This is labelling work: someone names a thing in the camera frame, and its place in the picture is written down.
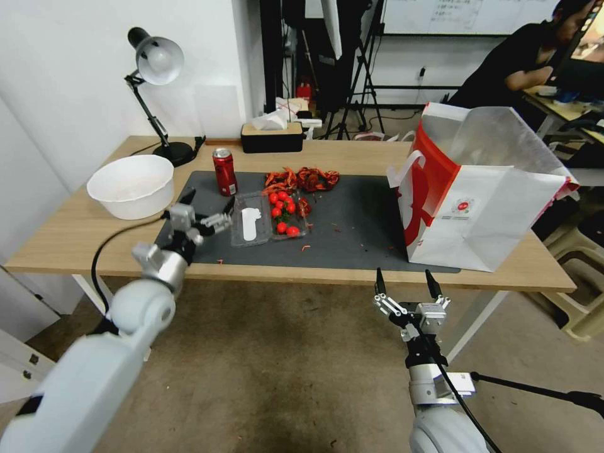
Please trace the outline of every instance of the plastic food container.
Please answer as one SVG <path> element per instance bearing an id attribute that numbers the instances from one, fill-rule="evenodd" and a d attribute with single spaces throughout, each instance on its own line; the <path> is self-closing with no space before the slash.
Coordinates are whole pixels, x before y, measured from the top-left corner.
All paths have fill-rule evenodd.
<path id="1" fill-rule="evenodd" d="M 295 191 L 291 197 L 298 204 L 300 192 Z M 253 192 L 248 194 L 237 194 L 235 196 L 235 206 L 233 209 L 233 225 L 231 226 L 231 245 L 233 247 L 249 247 L 251 245 L 260 245 L 267 243 L 270 240 L 285 240 L 295 239 L 306 236 L 308 234 L 308 223 L 306 218 L 302 218 L 297 214 L 291 214 L 288 219 L 288 225 L 298 227 L 300 233 L 298 236 L 289 237 L 285 234 L 276 232 L 277 222 L 271 218 L 272 205 L 269 202 L 269 197 L 262 192 Z M 255 221 L 256 236 L 252 240 L 246 240 L 243 232 L 243 217 L 242 212 L 245 208 L 255 208 L 260 212 L 260 218 Z"/>
<path id="2" fill-rule="evenodd" d="M 297 206 L 298 202 L 300 201 L 300 197 L 301 197 L 300 191 L 295 190 L 295 191 L 293 191 L 293 193 L 290 196 L 294 199 L 294 203 L 296 203 L 296 206 Z M 272 239 L 273 240 L 295 239 L 295 238 L 306 236 L 308 234 L 308 222 L 306 221 L 306 217 L 300 217 L 298 215 L 297 210 L 294 214 L 290 214 L 289 219 L 287 220 L 286 223 L 288 224 L 289 227 L 298 227 L 298 230 L 300 230 L 300 233 L 298 234 L 298 236 L 290 237 L 285 234 L 278 234 L 277 233 L 277 223 L 278 222 L 275 219 L 271 218 Z"/>
<path id="3" fill-rule="evenodd" d="M 174 166 L 156 155 L 118 159 L 92 175 L 86 190 L 112 215 L 124 220 L 162 211 L 174 197 Z"/>

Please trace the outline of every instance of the cutting mat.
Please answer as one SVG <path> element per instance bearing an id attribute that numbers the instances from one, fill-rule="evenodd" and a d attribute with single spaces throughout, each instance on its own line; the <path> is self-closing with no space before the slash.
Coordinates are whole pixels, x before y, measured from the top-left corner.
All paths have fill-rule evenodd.
<path id="1" fill-rule="evenodd" d="M 239 193 L 261 190 L 264 173 L 238 172 Z M 183 192 L 197 190 L 195 212 L 211 215 L 222 211 L 228 198 L 218 193 L 212 171 L 191 173 Z M 330 192 L 305 195 L 313 211 L 313 228 L 305 237 L 269 241 L 255 247 L 232 247 L 230 232 L 207 238 L 194 262 L 251 266 L 319 267 L 327 269 L 375 269 L 387 271 L 459 272 L 459 269 L 412 264 L 407 261 L 403 227 L 396 195 L 384 176 L 342 175 Z M 166 223 L 156 243 L 169 242 Z M 302 251 L 303 245 L 310 248 Z"/>

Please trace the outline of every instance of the chair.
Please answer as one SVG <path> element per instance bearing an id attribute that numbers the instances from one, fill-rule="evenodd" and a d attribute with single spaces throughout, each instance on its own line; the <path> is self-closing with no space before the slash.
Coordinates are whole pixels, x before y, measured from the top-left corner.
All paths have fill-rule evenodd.
<path id="1" fill-rule="evenodd" d="M 583 220 L 548 249 L 577 290 L 541 294 L 562 311 L 556 319 L 560 328 L 587 341 L 604 330 L 604 211 Z"/>

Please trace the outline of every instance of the lamp base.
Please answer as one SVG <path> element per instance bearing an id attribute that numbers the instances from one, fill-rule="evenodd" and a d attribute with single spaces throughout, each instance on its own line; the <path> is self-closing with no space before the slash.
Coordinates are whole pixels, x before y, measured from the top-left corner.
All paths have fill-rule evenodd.
<path id="1" fill-rule="evenodd" d="M 168 149 L 163 146 L 157 147 L 153 154 L 165 157 L 167 160 L 172 162 L 174 167 L 180 167 L 181 165 L 188 164 L 195 158 L 193 148 L 186 143 L 182 142 L 171 142 Z"/>

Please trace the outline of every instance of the white table leg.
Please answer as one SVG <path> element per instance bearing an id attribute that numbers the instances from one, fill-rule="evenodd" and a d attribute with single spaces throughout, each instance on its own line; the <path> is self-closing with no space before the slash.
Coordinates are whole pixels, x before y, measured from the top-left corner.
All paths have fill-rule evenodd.
<path id="1" fill-rule="evenodd" d="M 75 281 L 78 283 L 78 285 L 84 290 L 84 292 L 86 293 L 86 296 L 88 296 L 88 298 L 96 306 L 96 308 L 98 308 L 102 314 L 105 314 L 105 305 L 103 305 L 103 301 L 101 300 L 98 293 L 96 292 L 96 289 L 94 288 L 94 285 L 92 284 L 91 277 L 80 275 L 80 274 L 72 274 L 72 276 L 75 279 Z M 105 282 L 103 281 L 102 278 L 97 277 L 97 280 L 99 281 L 99 286 L 101 287 L 101 291 L 107 298 L 107 302 L 109 303 L 109 306 L 111 306 L 111 300 L 113 299 L 113 294 L 111 293 L 111 290 L 109 288 L 107 288 L 107 285 L 105 285 Z"/>
<path id="2" fill-rule="evenodd" d="M 545 117 L 545 119 L 543 120 L 543 123 L 541 123 L 541 125 L 539 126 L 539 129 L 537 130 L 537 136 L 541 140 L 543 140 L 543 138 L 547 135 L 549 130 L 552 128 L 555 120 L 556 120 L 556 116 L 552 115 L 552 114 L 549 114 Z"/>
<path id="3" fill-rule="evenodd" d="M 443 338 L 441 353 L 449 363 L 505 299 L 509 291 L 480 291 L 453 331 Z"/>

